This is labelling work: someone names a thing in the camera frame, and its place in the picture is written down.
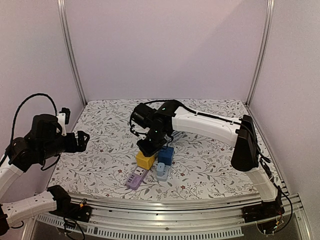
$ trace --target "floral patterned surface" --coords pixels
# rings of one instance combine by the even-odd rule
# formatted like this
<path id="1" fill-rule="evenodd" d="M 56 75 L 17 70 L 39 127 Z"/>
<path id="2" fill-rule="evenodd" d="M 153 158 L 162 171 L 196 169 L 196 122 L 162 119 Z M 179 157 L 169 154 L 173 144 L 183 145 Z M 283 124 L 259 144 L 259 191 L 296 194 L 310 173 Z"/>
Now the floral patterned surface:
<path id="1" fill-rule="evenodd" d="M 238 100 L 180 101 L 193 109 L 226 117 L 248 114 Z M 74 129 L 90 134 L 87 150 L 63 154 L 49 185 L 97 197 L 152 201 L 224 198 L 257 192 L 245 174 L 232 168 L 232 147 L 187 132 L 174 132 L 174 141 L 169 145 L 174 147 L 174 157 L 167 181 L 157 181 L 156 160 L 138 190 L 127 188 L 138 153 L 138 139 L 130 133 L 128 121 L 140 102 L 146 100 L 89 102 Z M 262 152 L 268 156 L 259 134 L 258 139 Z M 269 166 L 280 185 L 274 165 Z"/>

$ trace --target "yellow cube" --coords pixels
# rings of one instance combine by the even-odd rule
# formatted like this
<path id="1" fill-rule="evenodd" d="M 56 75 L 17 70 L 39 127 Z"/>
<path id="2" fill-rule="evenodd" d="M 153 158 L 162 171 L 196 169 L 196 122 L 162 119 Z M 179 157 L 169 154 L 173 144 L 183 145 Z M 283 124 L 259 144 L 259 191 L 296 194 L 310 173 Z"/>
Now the yellow cube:
<path id="1" fill-rule="evenodd" d="M 155 162 L 155 155 L 146 157 L 141 151 L 139 151 L 135 156 L 135 159 L 136 164 L 139 167 L 149 170 Z"/>

